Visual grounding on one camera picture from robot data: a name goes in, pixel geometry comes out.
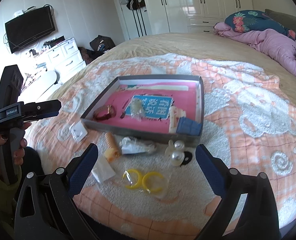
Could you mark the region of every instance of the blue object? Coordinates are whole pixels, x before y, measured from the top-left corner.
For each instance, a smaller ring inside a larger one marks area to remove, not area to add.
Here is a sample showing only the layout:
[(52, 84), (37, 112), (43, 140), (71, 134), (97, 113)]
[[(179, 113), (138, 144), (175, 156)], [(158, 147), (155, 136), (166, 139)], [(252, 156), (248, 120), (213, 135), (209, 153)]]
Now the blue object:
[(213, 193), (221, 198), (225, 198), (227, 191), (225, 187), (225, 179), (219, 170), (221, 162), (215, 163), (215, 159), (207, 148), (201, 144), (195, 149), (195, 159), (199, 164), (203, 174), (205, 175)]
[[(169, 109), (173, 101), (172, 97), (134, 95), (133, 98), (138, 98), (142, 101), (145, 117), (153, 119), (168, 118)], [(131, 115), (130, 103), (126, 108), (126, 115)]]
[(180, 117), (176, 133), (199, 136), (201, 130), (202, 123), (198, 123), (186, 117)]
[(296, 33), (293, 30), (274, 21), (262, 11), (243, 10), (231, 14), (226, 18), (225, 24), (228, 24), (232, 30), (238, 33), (273, 29), (294, 41), (296, 40)]
[(78, 163), (78, 166), (69, 179), (68, 194), (70, 198), (73, 198), (73, 196), (78, 195), (81, 192), (92, 168), (97, 162), (98, 147), (96, 144), (88, 147), (78, 158), (82, 158), (82, 160)]

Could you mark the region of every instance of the white chest of drawers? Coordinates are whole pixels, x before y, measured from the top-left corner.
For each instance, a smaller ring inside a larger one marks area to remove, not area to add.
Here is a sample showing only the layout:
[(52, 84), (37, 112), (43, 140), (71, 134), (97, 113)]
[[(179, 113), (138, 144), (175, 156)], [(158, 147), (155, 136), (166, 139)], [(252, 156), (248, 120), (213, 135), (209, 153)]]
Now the white chest of drawers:
[(78, 50), (75, 38), (70, 38), (42, 54), (47, 70), (57, 73), (59, 84), (64, 84), (80, 70), (86, 67)]

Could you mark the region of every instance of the gripper handle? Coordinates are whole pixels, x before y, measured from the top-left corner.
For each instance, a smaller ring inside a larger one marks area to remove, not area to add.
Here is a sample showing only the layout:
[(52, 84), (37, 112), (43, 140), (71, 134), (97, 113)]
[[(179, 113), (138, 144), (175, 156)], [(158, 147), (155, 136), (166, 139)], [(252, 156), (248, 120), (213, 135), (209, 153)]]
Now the gripper handle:
[(8, 140), (0, 145), (0, 169), (6, 185), (18, 181), (19, 167), (14, 163), (14, 152), (20, 148), (20, 141), (24, 138), (25, 131), (20, 128), (9, 130)]

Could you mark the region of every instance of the yellow bracelet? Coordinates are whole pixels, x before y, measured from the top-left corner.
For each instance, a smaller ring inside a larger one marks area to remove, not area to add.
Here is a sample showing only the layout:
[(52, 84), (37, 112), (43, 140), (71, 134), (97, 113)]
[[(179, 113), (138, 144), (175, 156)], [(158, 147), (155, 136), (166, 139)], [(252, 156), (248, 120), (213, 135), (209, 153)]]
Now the yellow bracelet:
[(141, 184), (142, 184), (142, 181), (143, 181), (143, 175), (141, 174), (141, 172), (138, 171), (138, 170), (136, 170), (136, 169), (126, 170), (124, 172), (124, 174), (122, 175), (122, 179), (124, 179), (124, 177), (126, 176), (127, 173), (135, 173), (135, 174), (137, 174), (138, 180), (137, 180), (136, 184), (134, 184), (134, 185), (126, 185), (125, 187), (128, 188), (128, 189), (137, 189), (137, 188), (140, 188), (141, 187)]
[(161, 179), (164, 179), (164, 176), (159, 173), (159, 172), (156, 172), (156, 171), (152, 171), (152, 172), (148, 172), (144, 177), (143, 177), (143, 181), (142, 181), (142, 185), (143, 185), (143, 188), (148, 191), (149, 193), (159, 193), (160, 191), (162, 191), (162, 187), (159, 187), (159, 188), (156, 188), (156, 189), (150, 189), (147, 187), (146, 185), (146, 182), (147, 182), (147, 179), (149, 179), (150, 177), (152, 176), (158, 176), (159, 178)]

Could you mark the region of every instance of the television screen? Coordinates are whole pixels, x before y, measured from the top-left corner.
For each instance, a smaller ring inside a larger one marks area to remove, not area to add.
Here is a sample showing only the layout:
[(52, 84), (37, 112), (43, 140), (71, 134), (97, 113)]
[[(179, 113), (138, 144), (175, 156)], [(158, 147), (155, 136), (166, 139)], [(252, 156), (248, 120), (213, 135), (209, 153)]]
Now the television screen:
[(44, 6), (20, 15), (5, 23), (11, 53), (49, 35), (55, 30), (50, 6)]

